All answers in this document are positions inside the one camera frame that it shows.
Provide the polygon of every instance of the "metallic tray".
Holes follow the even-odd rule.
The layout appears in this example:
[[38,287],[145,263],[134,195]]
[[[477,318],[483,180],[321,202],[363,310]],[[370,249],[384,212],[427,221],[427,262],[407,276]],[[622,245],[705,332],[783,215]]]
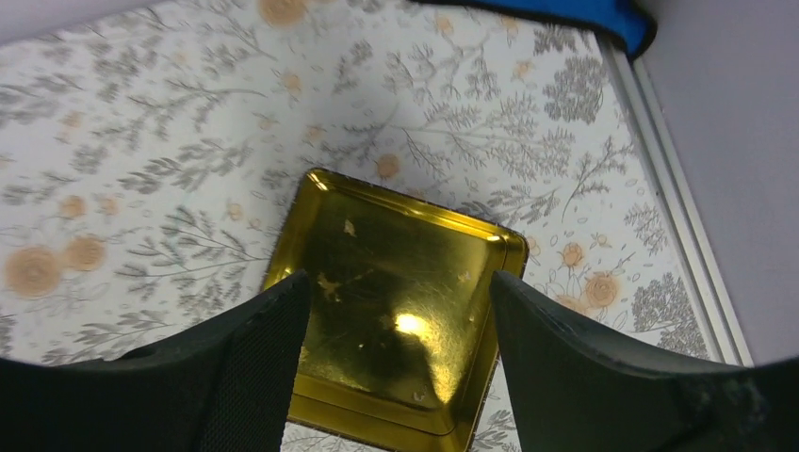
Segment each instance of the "metallic tray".
[[265,286],[315,281],[289,419],[403,452],[467,450],[497,359],[488,284],[524,237],[323,169],[303,178]]

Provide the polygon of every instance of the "black trim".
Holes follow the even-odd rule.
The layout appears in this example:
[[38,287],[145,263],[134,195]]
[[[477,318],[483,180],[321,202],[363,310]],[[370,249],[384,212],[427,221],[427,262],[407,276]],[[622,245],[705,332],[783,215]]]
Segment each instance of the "black trim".
[[644,17],[644,20],[647,22],[646,33],[644,34],[644,40],[641,42],[641,46],[638,49],[638,52],[630,55],[629,49],[627,47],[627,42],[622,38],[621,35],[617,34],[613,30],[606,28],[600,24],[594,22],[583,22],[578,21],[575,19],[568,19],[564,18],[563,16],[558,16],[555,14],[547,14],[543,12],[530,12],[516,8],[507,8],[507,7],[499,7],[496,5],[489,5],[478,0],[410,0],[411,2],[418,3],[421,5],[438,5],[438,6],[446,6],[446,7],[467,7],[467,8],[474,8],[474,9],[484,9],[487,11],[492,11],[498,14],[502,14],[505,16],[510,17],[517,17],[519,19],[524,19],[528,21],[534,22],[541,22],[545,24],[555,24],[555,25],[562,25],[562,26],[571,26],[575,28],[584,28],[590,31],[593,31],[596,34],[602,34],[607,36],[610,41],[616,47],[622,49],[625,55],[628,56],[629,60],[636,59],[643,54],[646,49],[652,45],[652,41],[655,40],[655,35],[658,34],[658,23],[655,22],[655,18],[652,17],[645,9],[643,9],[638,2],[635,0],[631,0],[629,2],[630,7],[637,13],[641,14]]

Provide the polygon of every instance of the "white metal frame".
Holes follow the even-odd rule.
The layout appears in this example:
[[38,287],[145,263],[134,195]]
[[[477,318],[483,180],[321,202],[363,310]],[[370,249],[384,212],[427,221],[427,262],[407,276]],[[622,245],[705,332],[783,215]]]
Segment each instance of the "white metal frame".
[[649,74],[640,59],[630,63],[627,56],[607,42],[601,40],[599,44],[619,101],[626,104],[633,132],[641,139],[645,170],[659,193],[683,280],[692,299],[697,301],[693,308],[700,329],[705,337],[714,340],[709,344],[710,357],[724,363],[752,365],[752,356],[679,165]]

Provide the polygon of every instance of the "table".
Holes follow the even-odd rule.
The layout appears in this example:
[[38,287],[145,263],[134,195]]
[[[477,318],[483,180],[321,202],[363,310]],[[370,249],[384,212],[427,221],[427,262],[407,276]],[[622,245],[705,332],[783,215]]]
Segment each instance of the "table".
[[[591,34],[400,0],[165,3],[0,50],[0,138],[5,357],[112,359],[249,299],[313,167],[511,227],[526,282],[707,356]],[[519,450],[501,364],[473,447]],[[295,425],[283,449],[371,450]]]

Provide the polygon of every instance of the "blue object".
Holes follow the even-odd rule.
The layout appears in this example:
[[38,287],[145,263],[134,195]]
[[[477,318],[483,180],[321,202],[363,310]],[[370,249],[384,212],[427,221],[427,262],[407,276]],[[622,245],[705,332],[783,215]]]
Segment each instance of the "blue object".
[[489,9],[537,22],[588,28],[610,35],[630,59],[655,39],[657,24],[633,0],[414,0],[422,4]]

